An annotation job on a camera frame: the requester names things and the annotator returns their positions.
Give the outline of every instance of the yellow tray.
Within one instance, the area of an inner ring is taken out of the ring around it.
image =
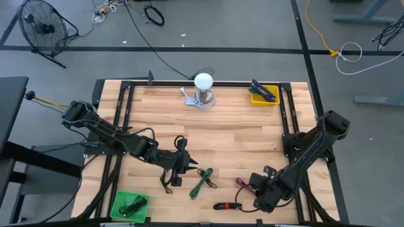
[[[273,106],[279,104],[279,89],[278,86],[263,85],[266,89],[275,95],[275,102],[267,102],[261,95],[251,93],[251,104],[260,106]]]

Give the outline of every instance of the green container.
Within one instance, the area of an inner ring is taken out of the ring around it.
[[[138,212],[128,218],[119,213],[120,207],[130,206],[139,195],[147,199],[147,204],[145,206],[140,208]],[[135,223],[144,223],[147,215],[147,209],[149,208],[149,203],[150,195],[119,190],[115,196],[110,217],[125,221],[133,221]]]

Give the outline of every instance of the cable bundle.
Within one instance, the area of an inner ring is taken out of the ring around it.
[[[378,41],[377,51],[382,50],[384,46],[393,41],[393,39],[396,38],[396,36],[400,34],[403,30],[404,30],[404,16],[402,16],[397,21],[397,23],[383,29],[380,35],[372,39],[372,42]]]
[[[137,196],[133,203],[129,206],[122,206],[119,208],[119,213],[125,218],[129,218],[140,210],[143,206],[147,204],[147,199],[142,196]]]
[[[201,189],[201,187],[203,185],[203,182],[205,182],[205,180],[208,179],[210,177],[210,175],[212,175],[212,173],[213,173],[212,168],[208,168],[205,171],[205,174],[203,175],[201,181],[199,181],[197,186],[189,193],[189,196],[191,199],[196,199],[196,197],[198,196],[199,190]]]

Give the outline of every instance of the concrete floor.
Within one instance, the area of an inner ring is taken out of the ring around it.
[[[20,2],[4,1],[0,8],[3,18],[0,30],[6,29]],[[81,34],[91,28],[91,0],[48,2],[71,20]],[[371,38],[378,35],[383,26],[337,24],[332,20],[335,13],[363,12],[369,2],[312,0],[310,19],[323,32],[331,48],[339,49],[345,42],[353,41],[364,50],[375,50],[376,45]],[[154,1],[153,4],[165,16],[166,25],[163,27],[146,24],[146,18],[137,13],[133,15],[144,36],[155,47],[181,47],[184,44],[185,47],[301,49],[290,1],[171,0]],[[135,4],[135,8],[141,11],[143,5]],[[297,0],[297,5],[309,49],[325,49],[317,33],[304,19],[306,0]],[[399,18],[403,13],[400,1],[390,0],[378,15]],[[403,37],[398,36],[385,50],[401,51],[404,48],[402,40]],[[18,24],[5,45],[27,46]],[[131,24],[126,9],[118,7],[116,13],[108,14],[103,23],[94,26],[93,33],[78,39],[73,46],[145,47],[146,44]],[[213,67],[214,78],[219,80],[309,81],[301,54],[164,52],[160,56],[185,74]],[[390,58],[364,56],[356,64],[341,62],[340,65],[344,71],[358,71]],[[38,96],[63,104],[71,100],[90,101],[94,82],[100,78],[146,76],[151,69],[157,79],[181,79],[151,52],[67,51],[56,59],[68,68],[62,69],[30,52],[2,50],[0,76],[28,76],[28,90],[35,90]],[[389,96],[403,91],[404,78],[400,66],[404,64],[404,59],[399,58],[356,76],[340,74],[335,69],[335,60],[327,55],[311,55],[311,60],[324,109],[336,110],[352,123],[348,137],[334,146],[350,222],[403,226],[404,153],[400,149],[400,139],[404,136],[404,108],[356,105],[353,96]],[[79,135],[67,131],[60,121],[57,113],[24,101],[10,140],[27,147],[80,140]],[[8,220],[7,207],[13,201],[17,188],[17,184],[9,186],[6,201],[0,209],[0,224],[6,224]],[[21,215],[29,222],[41,221],[69,197],[70,194],[29,196]],[[54,220],[68,219],[70,211],[71,205]]]

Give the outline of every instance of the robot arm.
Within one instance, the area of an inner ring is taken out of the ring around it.
[[[249,184],[256,189],[254,207],[264,212],[272,212],[278,207],[281,199],[291,201],[296,193],[299,193],[304,172],[324,155],[336,140],[345,138],[349,123],[333,111],[326,112],[320,117],[315,128],[308,133],[301,132],[290,141],[294,149],[303,149],[303,153],[294,163],[278,173],[266,166],[264,172],[268,173],[268,176],[252,173]]]
[[[89,103],[72,101],[63,113],[62,118],[62,124],[65,127],[86,127],[98,135],[101,142],[105,143],[107,147],[123,151],[124,153],[128,152],[136,159],[160,166],[164,170],[173,169],[176,173],[185,173],[186,170],[196,168],[190,167],[190,163],[198,164],[190,157],[188,151],[185,150],[187,139],[184,136],[178,136],[174,141],[178,149],[177,152],[173,153],[158,149],[158,142],[154,138],[153,129],[146,128],[152,131],[153,139],[137,135],[140,131],[128,134],[100,118],[93,111],[93,107]]]

